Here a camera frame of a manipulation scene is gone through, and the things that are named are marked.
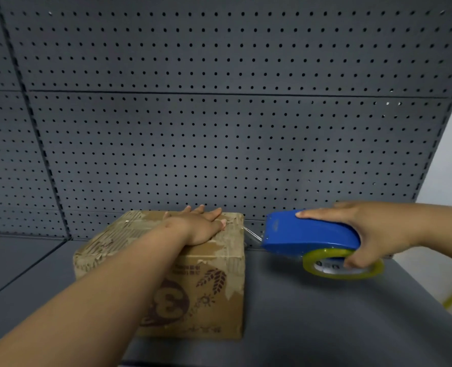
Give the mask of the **person's right hand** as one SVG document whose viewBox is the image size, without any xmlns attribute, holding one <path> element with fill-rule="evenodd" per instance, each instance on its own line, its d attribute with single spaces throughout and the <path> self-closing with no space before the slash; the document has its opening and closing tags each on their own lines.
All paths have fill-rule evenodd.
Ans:
<svg viewBox="0 0 452 367">
<path fill-rule="evenodd" d="M 330 208 L 302 210 L 296 216 L 350 226 L 358 233 L 360 245 L 377 248 L 379 259 L 422 243 L 422 210 L 416 203 L 338 202 Z"/>
</svg>

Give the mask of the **person's left hand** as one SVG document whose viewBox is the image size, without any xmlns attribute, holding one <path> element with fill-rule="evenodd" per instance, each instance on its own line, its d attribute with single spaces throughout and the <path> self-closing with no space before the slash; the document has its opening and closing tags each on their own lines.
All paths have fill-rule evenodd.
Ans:
<svg viewBox="0 0 452 367">
<path fill-rule="evenodd" d="M 205 205 L 196 208 L 190 205 L 176 212 L 175 221 L 164 222 L 167 228 L 173 228 L 180 232 L 184 244 L 188 246 L 201 245 L 211 240 L 226 227 L 226 220 L 221 218 L 221 207 L 205 211 Z"/>
</svg>

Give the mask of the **blue tape dispenser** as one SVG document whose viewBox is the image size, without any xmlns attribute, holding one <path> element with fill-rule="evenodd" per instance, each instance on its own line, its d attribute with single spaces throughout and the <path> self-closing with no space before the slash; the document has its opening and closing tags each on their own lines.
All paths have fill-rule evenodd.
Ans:
<svg viewBox="0 0 452 367">
<path fill-rule="evenodd" d="M 278 211 L 266 216 L 261 247 L 269 252 L 303 256 L 324 248 L 355 251 L 360 247 L 358 233 L 348 225 L 301 219 L 297 210 Z"/>
</svg>

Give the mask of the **brown cardboard box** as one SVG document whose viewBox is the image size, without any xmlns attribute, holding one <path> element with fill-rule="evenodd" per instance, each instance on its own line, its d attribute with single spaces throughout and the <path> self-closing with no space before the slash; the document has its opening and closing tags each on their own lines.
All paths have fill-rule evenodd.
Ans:
<svg viewBox="0 0 452 367">
<path fill-rule="evenodd" d="M 76 279 L 163 220 L 164 211 L 131 210 L 73 255 Z M 186 246 L 156 291 L 138 337 L 241 339 L 245 285 L 244 215 L 223 212 L 226 227 Z"/>
</svg>

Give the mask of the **person's left forearm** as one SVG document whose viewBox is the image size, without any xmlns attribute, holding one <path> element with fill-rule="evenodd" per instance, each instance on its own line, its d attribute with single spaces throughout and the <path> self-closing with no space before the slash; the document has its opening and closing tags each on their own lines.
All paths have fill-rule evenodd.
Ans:
<svg viewBox="0 0 452 367">
<path fill-rule="evenodd" d="M 189 237 L 172 220 L 105 260 L 0 339 L 0 367 L 118 367 Z"/>
</svg>

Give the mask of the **person's right forearm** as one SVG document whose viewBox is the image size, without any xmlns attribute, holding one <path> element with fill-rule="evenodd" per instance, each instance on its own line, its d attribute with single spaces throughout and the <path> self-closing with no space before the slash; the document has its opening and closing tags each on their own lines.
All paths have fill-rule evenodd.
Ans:
<svg viewBox="0 0 452 367">
<path fill-rule="evenodd" d="M 418 204 L 422 210 L 422 244 L 434 250 L 452 248 L 452 206 Z"/>
</svg>

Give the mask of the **clear packing tape roll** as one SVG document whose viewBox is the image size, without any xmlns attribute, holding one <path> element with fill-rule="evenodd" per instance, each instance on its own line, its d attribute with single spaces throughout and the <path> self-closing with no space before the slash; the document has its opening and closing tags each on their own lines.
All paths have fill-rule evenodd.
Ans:
<svg viewBox="0 0 452 367">
<path fill-rule="evenodd" d="M 345 267 L 345 258 L 354 250 L 319 248 L 302 256 L 303 269 L 314 276 L 336 280 L 360 280 L 375 277 L 384 271 L 382 259 L 366 268 Z"/>
</svg>

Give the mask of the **clear tape strip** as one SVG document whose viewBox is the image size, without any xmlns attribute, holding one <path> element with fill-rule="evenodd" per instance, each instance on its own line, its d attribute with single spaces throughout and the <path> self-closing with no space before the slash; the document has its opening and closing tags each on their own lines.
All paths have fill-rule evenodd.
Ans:
<svg viewBox="0 0 452 367">
<path fill-rule="evenodd" d="M 258 234 L 256 234 L 255 232 L 253 232 L 252 230 L 250 230 L 247 227 L 243 227 L 245 234 L 247 235 L 249 240 L 252 240 L 255 242 L 254 245 L 256 246 L 261 246 L 262 242 L 263 242 L 263 238 L 262 236 L 259 236 Z"/>
</svg>

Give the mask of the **grey pegboard shelf panel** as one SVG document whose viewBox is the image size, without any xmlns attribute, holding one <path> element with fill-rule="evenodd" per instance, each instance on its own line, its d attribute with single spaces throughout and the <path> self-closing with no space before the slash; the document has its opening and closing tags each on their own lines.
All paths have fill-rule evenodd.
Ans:
<svg viewBox="0 0 452 367">
<path fill-rule="evenodd" d="M 0 235 L 415 202 L 452 0 L 0 0 Z"/>
</svg>

